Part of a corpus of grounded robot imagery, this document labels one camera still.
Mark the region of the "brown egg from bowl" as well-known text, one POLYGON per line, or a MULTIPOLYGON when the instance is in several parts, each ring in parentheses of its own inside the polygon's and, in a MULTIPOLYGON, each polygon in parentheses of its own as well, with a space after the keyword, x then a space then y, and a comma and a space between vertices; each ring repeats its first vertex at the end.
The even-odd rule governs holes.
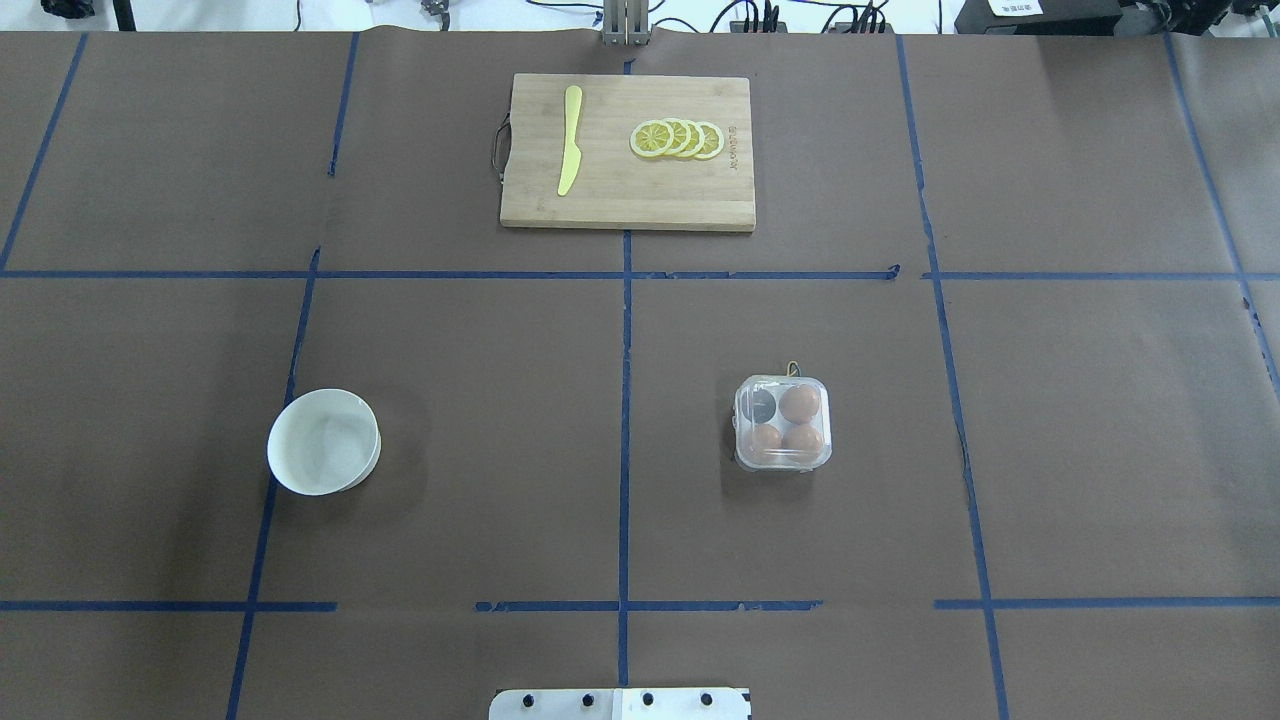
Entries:
POLYGON ((772 424, 755 424, 745 436, 745 456, 758 465, 777 462, 782 434, 772 424))

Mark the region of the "clear plastic egg box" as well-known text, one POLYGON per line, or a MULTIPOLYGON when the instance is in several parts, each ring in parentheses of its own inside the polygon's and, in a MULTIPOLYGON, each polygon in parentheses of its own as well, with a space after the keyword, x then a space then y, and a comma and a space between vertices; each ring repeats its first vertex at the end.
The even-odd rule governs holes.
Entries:
POLYGON ((801 365, 790 360, 780 374, 755 374, 746 378, 733 392, 730 424, 733 430, 733 459, 746 471, 809 473, 829 461, 833 452, 833 432, 829 415, 829 392, 814 377, 806 375, 801 365), (788 423, 780 411, 782 393, 795 384, 813 384, 822 392, 822 410, 810 423, 826 437, 826 451, 815 462, 791 462, 783 456, 782 446, 777 462, 758 465, 745 456, 745 436, 755 424, 777 427, 782 438, 796 424, 788 423))

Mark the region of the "brown egg in box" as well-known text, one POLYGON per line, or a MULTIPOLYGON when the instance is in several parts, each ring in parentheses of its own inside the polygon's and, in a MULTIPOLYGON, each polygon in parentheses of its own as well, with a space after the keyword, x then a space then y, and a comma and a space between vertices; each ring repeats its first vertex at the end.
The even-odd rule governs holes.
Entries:
POLYGON ((788 387, 780 398, 782 416, 792 424, 810 424, 822 410, 822 392, 813 384, 788 387))
POLYGON ((791 462, 815 462, 826 451, 826 437, 812 424, 795 425, 785 433, 782 451, 791 462))

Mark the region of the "wooden cutting board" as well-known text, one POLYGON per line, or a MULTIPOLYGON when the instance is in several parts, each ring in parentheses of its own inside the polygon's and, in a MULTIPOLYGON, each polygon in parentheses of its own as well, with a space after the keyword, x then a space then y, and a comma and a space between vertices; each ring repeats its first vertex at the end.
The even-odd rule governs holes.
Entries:
POLYGON ((749 233, 756 228, 753 94, 742 77, 518 73, 509 104, 509 152, 500 223, 509 228, 749 233), (557 195, 563 96, 582 88, 572 190, 557 195), (641 159, 635 126, 677 117, 728 133, 709 161, 641 159))

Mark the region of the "lemon slice stack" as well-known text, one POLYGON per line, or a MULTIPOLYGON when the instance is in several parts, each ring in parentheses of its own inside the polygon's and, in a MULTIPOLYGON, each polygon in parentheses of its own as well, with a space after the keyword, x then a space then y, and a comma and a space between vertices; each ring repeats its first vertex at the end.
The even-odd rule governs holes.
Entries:
POLYGON ((727 142, 728 133, 719 126, 677 117, 641 122, 628 137, 631 152, 641 159, 709 161, 724 151, 727 142))

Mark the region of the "yellow plastic knife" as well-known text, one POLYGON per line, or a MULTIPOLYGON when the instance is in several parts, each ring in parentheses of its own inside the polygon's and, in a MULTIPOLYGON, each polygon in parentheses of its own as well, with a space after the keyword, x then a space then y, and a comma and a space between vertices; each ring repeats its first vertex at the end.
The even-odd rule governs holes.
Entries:
POLYGON ((580 172, 582 151, 577 145, 577 132, 581 110, 582 88, 579 85, 570 85, 563 96, 563 150, 557 183, 559 197, 570 193, 580 172))

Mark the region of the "white bowl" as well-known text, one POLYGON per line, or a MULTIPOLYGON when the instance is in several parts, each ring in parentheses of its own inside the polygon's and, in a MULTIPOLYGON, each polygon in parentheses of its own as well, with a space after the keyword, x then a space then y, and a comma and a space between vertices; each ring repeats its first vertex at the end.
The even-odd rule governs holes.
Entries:
POLYGON ((266 442, 274 479, 310 497, 355 488, 372 474, 380 456, 375 411, 360 396, 337 388, 315 389, 289 402, 266 442))

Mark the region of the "black computer case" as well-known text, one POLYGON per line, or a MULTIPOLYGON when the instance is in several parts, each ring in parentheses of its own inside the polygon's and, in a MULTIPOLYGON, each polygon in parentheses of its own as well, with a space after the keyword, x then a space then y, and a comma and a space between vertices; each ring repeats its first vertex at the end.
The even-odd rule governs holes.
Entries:
POLYGON ((1114 36, 1202 35, 1230 1, 965 1, 957 35, 1114 36))

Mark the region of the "aluminium frame post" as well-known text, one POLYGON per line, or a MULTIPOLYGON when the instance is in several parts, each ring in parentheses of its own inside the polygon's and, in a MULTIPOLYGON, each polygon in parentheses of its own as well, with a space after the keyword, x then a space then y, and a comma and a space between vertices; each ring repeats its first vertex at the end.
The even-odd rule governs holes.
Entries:
POLYGON ((645 46, 652 40, 652 1, 602 1, 602 42, 605 46, 645 46))

